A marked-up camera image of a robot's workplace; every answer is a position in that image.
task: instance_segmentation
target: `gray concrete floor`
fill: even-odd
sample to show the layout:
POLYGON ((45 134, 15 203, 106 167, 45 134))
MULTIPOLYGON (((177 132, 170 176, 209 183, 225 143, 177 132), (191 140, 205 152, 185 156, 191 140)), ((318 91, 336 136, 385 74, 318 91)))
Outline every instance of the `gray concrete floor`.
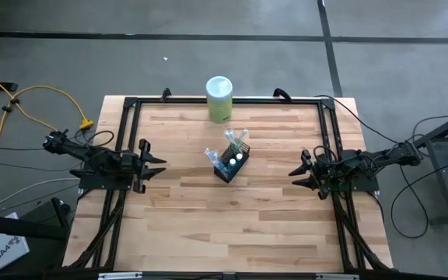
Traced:
MULTIPOLYGON (((325 2, 333 36, 448 37, 448 1, 325 2)), ((94 4, 0 0, 0 30, 322 35, 314 0, 103 0, 94 4)), ((403 140, 420 119, 448 114, 448 45, 335 44, 334 52, 344 96, 355 97, 361 118, 385 135, 403 140)), ((176 95, 204 94, 206 80, 214 75, 230 77, 236 95, 269 96, 276 87, 293 96, 333 94, 323 43, 0 39, 0 80, 17 82, 20 88, 60 87, 94 120, 104 95, 160 94, 165 87, 176 95)), ((79 113, 63 96, 37 90, 22 100, 30 114, 59 129, 74 131, 79 124, 79 113)), ((0 108, 6 101, 0 93, 0 108)), ((420 131, 437 124, 430 121, 420 131)), ((0 146, 39 147, 47 133, 20 113, 11 113, 0 146)), ((364 135, 368 150, 390 146, 371 131, 364 129, 364 135)), ((43 151, 0 151, 0 161, 49 169, 77 163, 43 151)), ((428 162, 405 169, 410 180, 430 170, 428 162)), ((70 175, 0 166, 0 199, 29 184, 60 177, 70 175)), ((448 275, 448 226, 432 227, 418 240, 398 235, 388 217, 404 181, 396 167, 385 169, 378 179, 395 268, 448 275)), ((4 206, 70 185, 44 185, 4 206)), ((416 189, 430 216, 446 212, 435 177, 416 189)), ((76 189, 58 197, 75 207, 76 189)), ((22 215, 33 207, 31 203, 16 211, 22 215)), ((408 234, 424 226, 423 214, 410 195, 397 203, 395 215, 408 234)))

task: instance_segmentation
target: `white lid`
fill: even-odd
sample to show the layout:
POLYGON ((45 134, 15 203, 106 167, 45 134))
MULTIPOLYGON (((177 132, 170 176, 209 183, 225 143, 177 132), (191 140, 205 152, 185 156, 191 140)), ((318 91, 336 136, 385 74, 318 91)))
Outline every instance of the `white lid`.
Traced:
POLYGON ((207 96, 215 100, 225 100, 233 94, 233 84, 228 78, 222 76, 209 79, 205 89, 207 96))

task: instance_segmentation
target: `yellow extension cord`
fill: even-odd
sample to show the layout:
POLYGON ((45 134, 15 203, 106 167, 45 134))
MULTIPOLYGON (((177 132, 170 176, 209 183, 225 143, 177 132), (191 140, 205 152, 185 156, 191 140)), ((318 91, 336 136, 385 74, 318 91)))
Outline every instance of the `yellow extension cord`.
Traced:
MULTIPOLYGON (((8 90, 6 90, 5 87, 2 86, 1 84, 0 84, 0 87, 1 87, 1 89, 2 89, 6 94, 8 94, 8 96, 9 96, 9 98, 10 98, 11 100, 14 99, 14 98, 16 98, 16 97, 18 97, 20 94, 22 94, 22 93, 24 93, 24 92, 27 92, 27 91, 29 91, 29 90, 31 90, 31 89, 52 89, 52 90, 54 90, 54 91, 56 91, 56 92, 62 93, 62 94, 64 94, 65 96, 67 96, 67 97, 68 97, 68 98, 69 98, 69 99, 70 99, 70 100, 77 106, 77 109, 79 109, 79 112, 80 112, 80 114, 81 114, 81 116, 82 116, 82 124, 79 126, 79 128, 80 128, 80 129, 87 129, 87 128, 91 128, 91 127, 93 126, 93 122, 87 119, 87 117, 85 116, 84 112, 82 111, 82 108, 81 108, 80 105, 77 103, 77 101, 75 101, 74 98, 73 98, 70 94, 64 92, 63 90, 54 88, 54 87, 52 87, 52 86, 31 86, 31 87, 28 87, 28 88, 26 88, 26 89, 22 89, 22 90, 20 90, 19 92, 15 93, 15 95, 12 95, 12 94, 11 94, 8 90)), ((10 102, 8 102, 7 107, 10 107, 10 108, 11 108, 11 106, 12 106, 12 104, 11 104, 10 102)), ((19 108, 19 110, 22 112, 22 114, 23 114, 25 117, 27 117, 28 119, 30 119, 30 120, 32 120, 32 121, 35 121, 35 122, 37 122, 37 123, 39 123, 39 124, 42 124, 43 126, 45 126, 45 127, 47 127, 47 128, 50 128, 52 131, 57 130, 57 129, 54 128, 52 125, 47 124, 45 121, 42 121, 42 120, 39 120, 39 119, 37 119, 37 118, 35 118, 35 117, 30 116, 28 113, 26 113, 26 111, 23 110, 23 108, 20 106, 20 104, 16 103, 15 106, 17 106, 17 108, 19 108)), ((3 126, 5 125, 6 117, 8 117, 8 112, 5 111, 5 112, 3 112, 3 115, 2 115, 2 117, 1 117, 1 121, 0 121, 0 138, 1 138, 1 133, 2 133, 2 130, 3 130, 3 126)))

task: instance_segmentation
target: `wooden tabletop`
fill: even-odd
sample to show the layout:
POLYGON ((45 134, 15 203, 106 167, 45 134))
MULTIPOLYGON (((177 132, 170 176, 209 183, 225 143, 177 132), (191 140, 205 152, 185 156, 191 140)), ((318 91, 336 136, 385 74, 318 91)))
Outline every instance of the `wooden tabletop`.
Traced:
MULTIPOLYGON (((105 96, 97 131, 117 132, 124 98, 105 96)), ((357 113, 352 98, 338 100, 357 113)), ((344 149, 364 149, 359 122, 343 107, 336 110, 344 149)), ((327 122, 331 130, 329 117, 327 122)), ((234 104, 232 120, 214 124, 205 104, 146 104, 136 143, 140 138, 152 143, 155 157, 167 160, 153 166, 167 170, 146 182, 146 194, 128 192, 115 270, 342 271, 331 199, 321 201, 316 191, 291 185, 302 177, 288 177, 300 165, 302 149, 322 144, 315 106, 234 104), (230 184, 214 176, 203 153, 226 149, 226 128, 248 128, 245 142, 251 147, 230 184)), ((104 196, 105 191, 91 191, 79 202, 64 265, 75 261, 98 231, 104 196)), ((376 202, 365 193, 354 193, 354 202, 362 236, 391 266, 376 202)), ((348 243, 355 263, 352 240, 348 243)))

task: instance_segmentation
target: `green cylindrical container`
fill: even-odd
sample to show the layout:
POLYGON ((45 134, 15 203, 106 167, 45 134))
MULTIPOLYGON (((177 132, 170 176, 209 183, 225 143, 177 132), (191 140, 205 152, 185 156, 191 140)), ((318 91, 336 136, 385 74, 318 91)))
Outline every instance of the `green cylindrical container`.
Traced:
POLYGON ((233 107, 233 84, 222 76, 216 76, 207 82, 208 116, 216 124, 225 123, 231 119, 233 107))

